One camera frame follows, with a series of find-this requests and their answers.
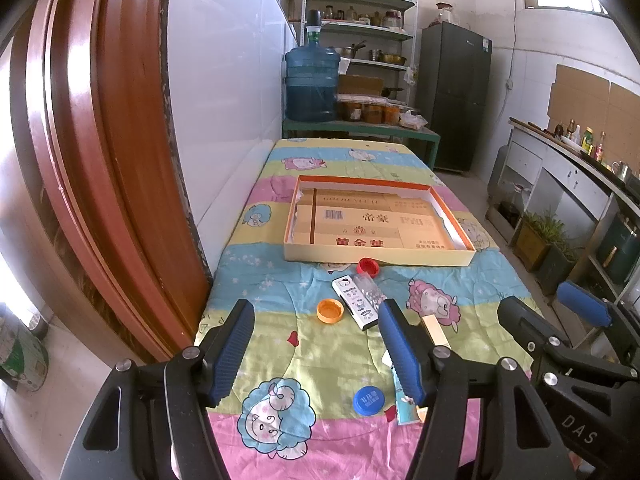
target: blue bottle cap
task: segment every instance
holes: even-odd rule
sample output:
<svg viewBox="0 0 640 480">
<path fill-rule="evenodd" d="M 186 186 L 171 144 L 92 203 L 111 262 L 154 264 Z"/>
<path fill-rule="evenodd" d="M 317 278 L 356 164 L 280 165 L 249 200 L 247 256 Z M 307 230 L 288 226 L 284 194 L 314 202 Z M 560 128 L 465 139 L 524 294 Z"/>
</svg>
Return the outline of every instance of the blue bottle cap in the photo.
<svg viewBox="0 0 640 480">
<path fill-rule="evenodd" d="M 375 415 L 384 405 L 385 394 L 375 386 L 365 386 L 353 397 L 353 409 L 358 415 Z"/>
</svg>

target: green plant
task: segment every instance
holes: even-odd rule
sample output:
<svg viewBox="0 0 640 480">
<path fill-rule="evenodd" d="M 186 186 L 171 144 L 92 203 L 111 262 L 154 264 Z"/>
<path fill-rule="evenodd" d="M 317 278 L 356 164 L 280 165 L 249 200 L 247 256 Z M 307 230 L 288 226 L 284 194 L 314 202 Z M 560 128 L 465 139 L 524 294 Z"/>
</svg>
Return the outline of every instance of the green plant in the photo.
<svg viewBox="0 0 640 480">
<path fill-rule="evenodd" d="M 564 234 L 564 223 L 559 221 L 551 211 L 544 216 L 538 213 L 525 213 L 525 218 L 532 229 L 548 244 L 555 245 L 570 262 L 576 260 L 575 251 L 569 245 Z"/>
</svg>

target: colorful cartoon tablecloth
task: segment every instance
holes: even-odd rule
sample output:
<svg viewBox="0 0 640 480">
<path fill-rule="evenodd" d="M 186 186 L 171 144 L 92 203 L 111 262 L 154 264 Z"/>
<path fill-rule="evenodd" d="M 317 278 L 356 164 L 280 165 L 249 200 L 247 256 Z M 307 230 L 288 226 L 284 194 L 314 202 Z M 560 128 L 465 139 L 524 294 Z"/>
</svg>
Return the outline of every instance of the colorful cartoon tablecloth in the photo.
<svg viewBox="0 0 640 480">
<path fill-rule="evenodd" d="M 435 186 L 478 252 L 467 267 L 383 266 L 376 283 L 413 324 L 435 314 L 463 358 L 530 359 L 498 324 L 498 302 L 535 304 L 477 219 L 407 147 L 345 139 L 280 140 L 249 196 L 216 271 L 196 342 L 221 324 L 238 298 L 255 307 L 232 393 L 209 418 L 231 478 L 402 479 L 422 425 L 398 426 L 392 371 L 382 364 L 378 327 L 362 332 L 345 313 L 323 324 L 316 305 L 335 298 L 331 282 L 355 265 L 287 262 L 282 239 L 299 174 L 379 178 Z M 359 416 L 354 394 L 372 384 L 385 395 Z M 462 463 L 476 450 L 479 403 L 469 401 Z"/>
</svg>

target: blue water bottle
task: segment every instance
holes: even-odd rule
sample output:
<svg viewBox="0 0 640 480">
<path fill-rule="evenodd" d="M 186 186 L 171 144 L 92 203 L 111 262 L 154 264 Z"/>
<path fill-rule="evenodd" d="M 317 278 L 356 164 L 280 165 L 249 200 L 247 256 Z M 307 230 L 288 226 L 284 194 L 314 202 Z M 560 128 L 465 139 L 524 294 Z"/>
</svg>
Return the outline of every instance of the blue water bottle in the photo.
<svg viewBox="0 0 640 480">
<path fill-rule="evenodd" d="M 340 56 L 332 48 L 319 45 L 320 11 L 311 9 L 306 24 L 306 45 L 285 55 L 287 62 L 287 108 L 293 121 L 308 123 L 336 118 L 336 93 Z"/>
</svg>

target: bottle cap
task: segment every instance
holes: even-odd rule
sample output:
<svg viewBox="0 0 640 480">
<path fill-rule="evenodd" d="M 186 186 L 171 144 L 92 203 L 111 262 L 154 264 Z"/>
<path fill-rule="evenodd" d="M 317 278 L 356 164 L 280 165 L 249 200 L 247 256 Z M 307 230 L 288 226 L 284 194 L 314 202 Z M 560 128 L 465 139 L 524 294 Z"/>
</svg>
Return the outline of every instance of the bottle cap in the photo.
<svg viewBox="0 0 640 480">
<path fill-rule="evenodd" d="M 306 26 L 322 27 L 322 17 L 320 16 L 319 10 L 309 9 L 309 13 L 306 17 Z"/>
<path fill-rule="evenodd" d="M 375 278 L 380 272 L 380 265 L 372 258 L 363 258 L 358 262 L 356 272 L 368 272 L 369 276 Z"/>
<path fill-rule="evenodd" d="M 342 319 L 344 307 L 338 300 L 322 300 L 316 307 L 318 319 L 329 325 L 337 323 Z"/>
<path fill-rule="evenodd" d="M 353 409 L 358 415 L 375 415 L 384 405 L 385 394 L 375 386 L 365 386 L 353 397 Z"/>
</svg>

